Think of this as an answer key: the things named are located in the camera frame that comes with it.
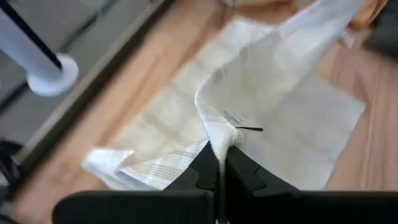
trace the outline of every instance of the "white cylinder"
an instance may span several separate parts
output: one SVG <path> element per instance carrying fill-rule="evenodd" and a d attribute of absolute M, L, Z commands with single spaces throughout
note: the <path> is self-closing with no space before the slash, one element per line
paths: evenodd
<path fill-rule="evenodd" d="M 40 96 L 69 90 L 78 78 L 74 59 L 53 54 L 10 5 L 0 4 L 0 50 L 26 70 L 30 89 Z"/>
<path fill-rule="evenodd" d="M 61 75 L 61 70 L 2 9 L 0 9 L 0 29 L 0 49 L 29 74 L 45 79 L 54 79 Z"/>

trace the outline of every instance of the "gray floor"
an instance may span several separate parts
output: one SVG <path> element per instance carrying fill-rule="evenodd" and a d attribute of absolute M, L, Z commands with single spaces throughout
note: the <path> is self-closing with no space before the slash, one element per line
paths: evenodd
<path fill-rule="evenodd" d="M 35 7 L 33 3 L 35 1 L 41 4 L 40 7 Z M 27 4 L 23 9 L 16 7 L 17 11 L 20 11 L 21 16 L 52 49 L 59 47 L 65 36 L 74 27 L 84 22 L 101 6 L 98 0 L 20 0 L 18 3 Z M 96 22 L 82 38 L 73 44 L 68 53 L 78 63 L 79 81 L 149 4 L 148 0 L 121 0 L 103 19 Z M 2 85 L 0 100 L 13 86 L 24 80 L 23 69 L 5 55 L 0 55 L 0 82 Z M 70 91 L 53 98 L 44 98 L 28 90 L 1 115 L 0 138 L 26 143 L 69 93 Z"/>

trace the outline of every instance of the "wooden floor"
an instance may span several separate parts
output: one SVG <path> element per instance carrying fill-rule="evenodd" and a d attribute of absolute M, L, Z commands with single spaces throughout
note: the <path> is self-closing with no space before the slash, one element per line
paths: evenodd
<path fill-rule="evenodd" d="M 233 14 L 278 23 L 292 4 L 224 11 L 214 0 L 177 0 L 142 47 L 120 69 L 91 107 L 14 198 L 13 217 L 23 224 L 51 223 L 56 202 L 85 189 L 106 189 L 80 167 L 92 146 L 107 146 L 138 109 L 168 83 Z M 360 47 L 336 44 L 319 74 L 363 100 L 366 112 L 328 184 L 330 189 L 398 190 L 398 63 Z"/>

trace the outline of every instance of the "towel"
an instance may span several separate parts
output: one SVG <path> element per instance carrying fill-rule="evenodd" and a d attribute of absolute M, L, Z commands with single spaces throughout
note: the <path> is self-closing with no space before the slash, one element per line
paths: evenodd
<path fill-rule="evenodd" d="M 163 190 L 209 139 L 221 181 L 236 145 L 299 189 L 324 188 L 364 105 L 315 69 L 360 5 L 321 0 L 277 27 L 235 18 L 121 131 L 103 157 L 134 153 L 119 157 L 115 176 Z M 94 153 L 84 167 L 101 165 Z"/>

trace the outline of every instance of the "white base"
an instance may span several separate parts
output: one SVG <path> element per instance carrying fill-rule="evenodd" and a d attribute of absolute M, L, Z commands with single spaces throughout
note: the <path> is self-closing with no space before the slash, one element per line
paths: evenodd
<path fill-rule="evenodd" d="M 46 79 L 33 73 L 27 74 L 30 89 L 39 96 L 57 96 L 69 90 L 76 82 L 79 68 L 73 58 L 65 54 L 57 54 L 62 64 L 61 75 L 57 79 Z"/>

